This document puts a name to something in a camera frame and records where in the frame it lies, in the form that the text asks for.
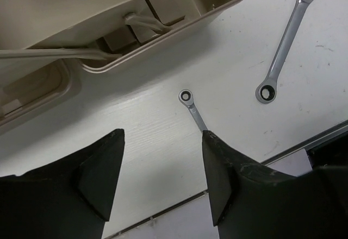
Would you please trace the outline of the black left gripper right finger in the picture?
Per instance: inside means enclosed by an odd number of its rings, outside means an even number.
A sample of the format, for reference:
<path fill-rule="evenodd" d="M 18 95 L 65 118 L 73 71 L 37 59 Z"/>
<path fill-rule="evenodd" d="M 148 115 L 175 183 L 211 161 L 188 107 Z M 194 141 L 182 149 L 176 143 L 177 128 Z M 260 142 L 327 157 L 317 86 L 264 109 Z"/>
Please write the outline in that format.
<path fill-rule="evenodd" d="M 202 134 L 213 224 L 220 238 L 347 238 L 347 167 L 298 177 Z"/>

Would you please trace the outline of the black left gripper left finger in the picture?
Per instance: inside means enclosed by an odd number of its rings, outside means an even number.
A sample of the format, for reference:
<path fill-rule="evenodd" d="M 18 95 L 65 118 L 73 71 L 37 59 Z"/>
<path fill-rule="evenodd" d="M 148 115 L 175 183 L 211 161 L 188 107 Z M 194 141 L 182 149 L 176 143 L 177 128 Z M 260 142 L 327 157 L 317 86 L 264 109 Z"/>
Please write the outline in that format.
<path fill-rule="evenodd" d="M 115 129 L 23 175 L 1 177 L 1 238 L 101 238 L 125 149 Z"/>

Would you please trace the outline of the beige toolbox with clear lid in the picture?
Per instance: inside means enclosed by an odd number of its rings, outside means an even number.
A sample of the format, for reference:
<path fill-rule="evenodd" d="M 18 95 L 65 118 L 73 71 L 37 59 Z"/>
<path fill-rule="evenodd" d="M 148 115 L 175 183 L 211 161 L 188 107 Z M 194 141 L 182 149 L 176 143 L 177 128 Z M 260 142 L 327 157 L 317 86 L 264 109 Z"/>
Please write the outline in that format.
<path fill-rule="evenodd" d="M 242 0 L 1 0 L 1 133 L 205 27 Z"/>

